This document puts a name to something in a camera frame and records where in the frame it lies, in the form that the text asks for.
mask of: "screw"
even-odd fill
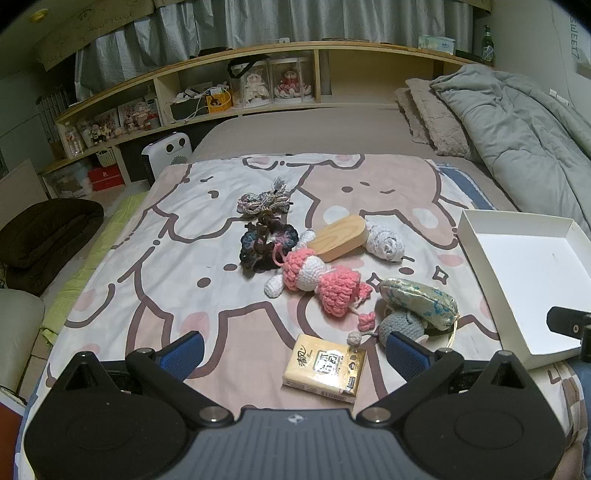
[[[199,411],[199,416],[206,421],[210,421],[212,423],[216,423],[217,421],[222,421],[225,419],[230,412],[227,411],[224,407],[220,407],[219,405],[211,405],[209,407],[202,408]]]
[[[361,416],[371,423],[383,423],[388,421],[392,414],[383,407],[370,407],[361,412]]]

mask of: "rope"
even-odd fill
[[[246,215],[258,215],[261,212],[287,213],[290,209],[290,194],[285,190],[285,182],[280,178],[275,179],[271,190],[260,193],[245,193],[238,200],[238,213]]]

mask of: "black bag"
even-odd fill
[[[239,79],[242,76],[244,76],[244,74],[246,72],[248,72],[248,70],[250,70],[256,62],[261,61],[261,60],[266,60],[267,58],[269,58],[269,55],[265,55],[264,53],[259,53],[257,55],[248,55],[246,57],[238,57],[237,59],[232,59],[228,63],[228,75],[232,79]],[[246,67],[244,67],[242,69],[242,71],[240,73],[238,73],[237,75],[234,74],[234,72],[232,71],[232,67],[234,65],[241,65],[243,63],[247,63]]]

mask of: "floor cushion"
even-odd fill
[[[0,231],[8,287],[39,296],[102,222],[101,204],[83,199],[51,199],[17,215]]]

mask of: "dark crochet flower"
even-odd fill
[[[245,227],[248,231],[240,239],[240,263],[247,270],[261,272],[276,269],[277,265],[273,261],[275,245],[280,244],[281,251],[287,255],[299,241],[293,226],[281,223],[268,213],[260,215],[256,225],[250,222]],[[279,252],[276,260],[281,261]]]

